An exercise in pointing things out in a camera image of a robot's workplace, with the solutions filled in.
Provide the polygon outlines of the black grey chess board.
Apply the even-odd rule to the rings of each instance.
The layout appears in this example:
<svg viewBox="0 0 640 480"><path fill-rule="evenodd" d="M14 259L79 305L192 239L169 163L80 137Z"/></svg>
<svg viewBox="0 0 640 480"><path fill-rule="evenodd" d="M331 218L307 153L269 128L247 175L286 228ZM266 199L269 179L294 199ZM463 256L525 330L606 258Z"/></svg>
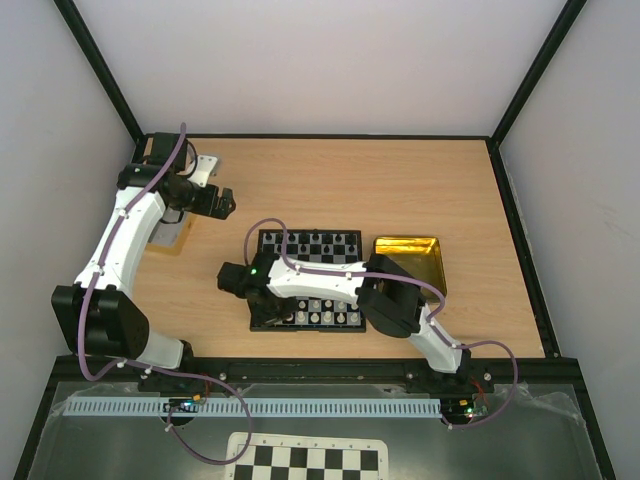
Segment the black grey chess board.
<svg viewBox="0 0 640 480"><path fill-rule="evenodd" d="M303 261L310 261L315 263L354 263L362 259L362 241L361 232L358 230L301 230L294 229L288 232L287 240L287 256L291 260L300 259ZM298 297L297 302L304 300L306 302L306 308L297 308L297 311L293 314L294 321L292 323L286 323L285 320L272 325L267 328L251 328L254 332L257 331L324 331L324 332L349 332L349 333L364 333L366 331L366 320L360 310L354 305L346 304L345 309L337 308L338 302L333 302L333 306L330 309L325 307L325 301L329 299L324 298L311 298L311 297ZM311 302L313 300L320 301L320 308L313 308ZM296 315L298 311L304 311L307 314L307 323L298 324L296 322ZM326 311L331 311L333 319L331 323L324 323L323 316ZM312 323L310 321L310 315L312 313L318 313L320 321L318 323ZM343 313L346 321L342 324L337 322L337 315ZM359 315L359 322L352 323L350 316L352 313Z"/></svg>

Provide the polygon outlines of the gold metal tray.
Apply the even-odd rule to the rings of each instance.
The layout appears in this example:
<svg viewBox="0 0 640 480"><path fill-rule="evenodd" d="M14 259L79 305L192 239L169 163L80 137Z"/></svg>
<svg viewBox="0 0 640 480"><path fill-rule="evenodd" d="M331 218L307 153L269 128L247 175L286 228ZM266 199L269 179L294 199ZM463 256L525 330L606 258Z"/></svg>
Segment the gold metal tray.
<svg viewBox="0 0 640 480"><path fill-rule="evenodd" d="M418 280L447 295L447 284L441 245L437 237L380 236L374 240L373 251L386 255Z"/></svg>

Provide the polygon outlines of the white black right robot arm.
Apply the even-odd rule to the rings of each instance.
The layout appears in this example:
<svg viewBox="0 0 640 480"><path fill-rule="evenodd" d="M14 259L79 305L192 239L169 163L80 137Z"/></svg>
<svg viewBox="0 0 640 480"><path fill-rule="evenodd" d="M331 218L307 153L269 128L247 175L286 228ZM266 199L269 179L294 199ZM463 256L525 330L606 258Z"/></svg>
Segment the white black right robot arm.
<svg viewBox="0 0 640 480"><path fill-rule="evenodd" d="M409 340L443 389L458 391L471 379L464 346L436 319L445 306L444 294L385 255L372 254L366 262L323 264L258 253L247 265L223 263L217 286L247 301L251 318L260 324L292 316L298 297L352 304L379 333Z"/></svg>

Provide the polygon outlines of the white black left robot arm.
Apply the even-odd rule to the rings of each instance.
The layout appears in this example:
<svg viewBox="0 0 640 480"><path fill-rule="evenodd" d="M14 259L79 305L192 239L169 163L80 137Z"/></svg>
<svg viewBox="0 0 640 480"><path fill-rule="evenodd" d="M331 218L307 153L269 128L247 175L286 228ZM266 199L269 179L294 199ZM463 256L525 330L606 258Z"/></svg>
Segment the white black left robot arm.
<svg viewBox="0 0 640 480"><path fill-rule="evenodd" d="M96 381L88 359L111 367L177 370L191 345L155 331L133 301L133 285L149 240L167 211L218 220L235 210L233 192L212 185L218 159L197 154L184 131L155 136L149 155L119 173L111 217L87 265L70 285L57 286L51 304L83 376Z"/></svg>

